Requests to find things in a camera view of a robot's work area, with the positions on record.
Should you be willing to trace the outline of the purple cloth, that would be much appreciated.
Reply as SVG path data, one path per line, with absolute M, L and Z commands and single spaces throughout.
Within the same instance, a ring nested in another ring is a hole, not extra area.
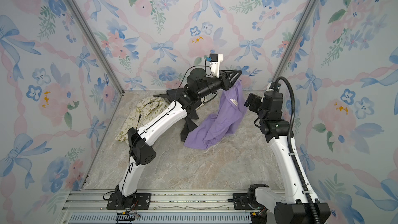
M 235 134 L 247 113 L 241 80 L 222 93 L 218 112 L 210 114 L 197 128 L 191 131 L 184 146 L 206 150 L 218 144 L 225 136 Z

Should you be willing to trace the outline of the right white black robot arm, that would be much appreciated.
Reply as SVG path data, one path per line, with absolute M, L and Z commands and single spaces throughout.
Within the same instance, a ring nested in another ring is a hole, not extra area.
M 267 185 L 250 185 L 248 205 L 274 214 L 278 224 L 324 224 L 331 215 L 310 185 L 295 148 L 292 124 L 282 117 L 283 94 L 266 91 L 264 96 L 251 93 L 245 101 L 257 114 L 255 126 L 265 136 L 282 174 L 285 194 L 275 193 Z

